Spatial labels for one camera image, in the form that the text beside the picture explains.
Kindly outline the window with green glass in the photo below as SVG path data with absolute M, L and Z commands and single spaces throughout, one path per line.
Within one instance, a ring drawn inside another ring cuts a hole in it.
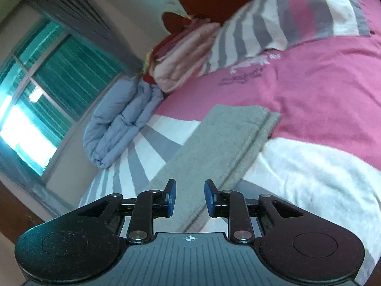
M 120 71 L 113 59 L 42 19 L 1 65 L 2 139 L 42 176 Z

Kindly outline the grey pants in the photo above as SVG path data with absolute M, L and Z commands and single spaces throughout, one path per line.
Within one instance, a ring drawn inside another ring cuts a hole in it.
M 205 181 L 233 189 L 278 124 L 281 115 L 259 106 L 216 105 L 156 174 L 148 189 L 176 181 L 176 201 L 170 218 L 154 221 L 156 232 L 198 232 L 208 222 Z

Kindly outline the grey curtain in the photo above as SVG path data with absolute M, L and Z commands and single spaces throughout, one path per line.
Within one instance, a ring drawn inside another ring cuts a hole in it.
M 115 59 L 127 74 L 139 74 L 143 63 L 115 24 L 92 0 L 26 0 L 70 34 Z

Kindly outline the folded pink blanket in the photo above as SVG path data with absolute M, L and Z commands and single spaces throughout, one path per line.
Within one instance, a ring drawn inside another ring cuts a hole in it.
M 220 28 L 209 18 L 189 20 L 147 55 L 143 81 L 158 85 L 166 94 L 180 88 L 208 57 Z

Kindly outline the striped pink grey bedsheet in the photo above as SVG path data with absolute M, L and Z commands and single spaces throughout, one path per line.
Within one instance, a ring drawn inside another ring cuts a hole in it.
M 190 78 L 80 203 L 135 197 L 216 105 L 281 115 L 235 189 L 274 194 L 354 232 L 366 249 L 356 277 L 365 284 L 380 259 L 380 39 L 332 37 Z

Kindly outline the folded blue-grey quilt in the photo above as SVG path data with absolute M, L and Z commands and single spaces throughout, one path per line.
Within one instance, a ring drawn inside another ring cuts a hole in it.
M 163 101 L 158 85 L 140 77 L 122 76 L 92 113 L 83 148 L 99 169 L 109 168 L 123 154 Z

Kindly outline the striped pillow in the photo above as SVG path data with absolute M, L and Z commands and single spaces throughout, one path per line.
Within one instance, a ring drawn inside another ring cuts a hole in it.
M 252 0 L 223 24 L 200 73 L 237 65 L 266 50 L 369 35 L 358 0 Z

